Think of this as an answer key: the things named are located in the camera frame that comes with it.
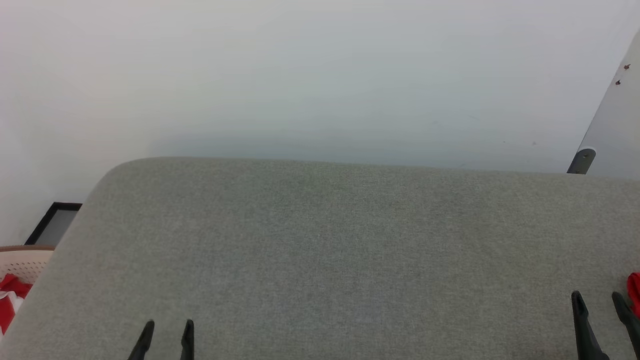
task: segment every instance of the floor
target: floor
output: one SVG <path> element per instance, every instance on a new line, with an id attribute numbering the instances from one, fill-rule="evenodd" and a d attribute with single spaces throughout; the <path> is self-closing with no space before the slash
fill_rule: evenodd
<path id="1" fill-rule="evenodd" d="M 71 221 L 76 217 L 77 211 L 58 210 L 53 216 L 44 232 L 38 238 L 37 245 L 57 246 L 62 236 L 67 231 Z"/>

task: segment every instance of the gray fabric surface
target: gray fabric surface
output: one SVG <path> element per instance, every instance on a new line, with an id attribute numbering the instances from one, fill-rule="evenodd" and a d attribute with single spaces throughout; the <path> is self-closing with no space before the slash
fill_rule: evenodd
<path id="1" fill-rule="evenodd" d="M 575 359 L 580 290 L 612 359 L 640 184 L 566 174 L 156 158 L 97 185 L 2 359 Z"/>

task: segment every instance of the red and white fabric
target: red and white fabric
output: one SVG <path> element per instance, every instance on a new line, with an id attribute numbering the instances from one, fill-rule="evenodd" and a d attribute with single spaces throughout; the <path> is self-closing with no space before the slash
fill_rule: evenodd
<path id="1" fill-rule="evenodd" d="M 6 274 L 0 282 L 0 341 L 31 287 L 31 284 L 23 284 L 12 274 Z"/>

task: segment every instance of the white perforated basket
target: white perforated basket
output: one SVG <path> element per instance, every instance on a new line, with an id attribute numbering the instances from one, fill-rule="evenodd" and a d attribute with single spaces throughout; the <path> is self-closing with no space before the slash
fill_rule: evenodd
<path id="1" fill-rule="evenodd" d="M 47 266 L 53 250 L 53 247 L 35 245 L 0 247 L 0 281 L 6 274 L 13 274 L 20 281 L 33 284 Z"/>

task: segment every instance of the white wall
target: white wall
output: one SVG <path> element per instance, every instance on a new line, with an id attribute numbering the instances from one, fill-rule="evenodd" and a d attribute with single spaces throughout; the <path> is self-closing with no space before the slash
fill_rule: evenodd
<path id="1" fill-rule="evenodd" d="M 52 203 L 17 139 L 0 119 L 0 246 L 24 244 Z"/>
<path id="2" fill-rule="evenodd" d="M 56 200 L 146 156 L 565 172 L 635 0 L 4 0 L 8 120 Z"/>
<path id="3" fill-rule="evenodd" d="M 628 70 L 624 66 L 631 64 Z M 611 80 L 581 147 L 596 151 L 588 176 L 640 180 L 640 33 Z"/>

